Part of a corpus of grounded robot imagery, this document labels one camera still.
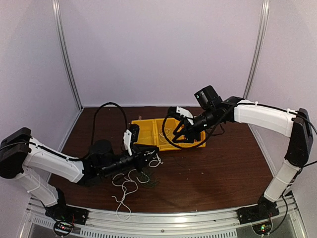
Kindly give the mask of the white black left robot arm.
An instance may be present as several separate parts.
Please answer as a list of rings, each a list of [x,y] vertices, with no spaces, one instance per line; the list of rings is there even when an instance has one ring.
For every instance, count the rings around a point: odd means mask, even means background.
[[[93,143],[83,158],[58,152],[31,136],[31,130],[23,127],[0,143],[0,176],[14,179],[37,197],[48,216],[67,220],[72,212],[63,192],[34,171],[39,168],[58,175],[81,186],[92,186],[103,178],[125,169],[142,169],[154,160],[159,148],[138,144],[138,132],[126,130],[123,136],[124,151],[115,154],[111,142],[104,139]]]

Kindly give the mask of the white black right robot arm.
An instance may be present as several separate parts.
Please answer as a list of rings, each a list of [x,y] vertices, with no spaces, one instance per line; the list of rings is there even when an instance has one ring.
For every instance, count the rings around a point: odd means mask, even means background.
[[[310,123],[307,110],[280,109],[236,96],[223,100],[210,85],[194,96],[203,109],[200,115],[193,116],[179,106],[168,109],[167,115],[179,121],[170,142],[174,147],[178,143],[199,141],[202,131],[215,130],[221,123],[228,121],[255,125],[289,138],[284,162],[257,204],[238,211],[239,217],[247,221],[277,215],[277,200],[291,186],[309,160],[314,127]]]

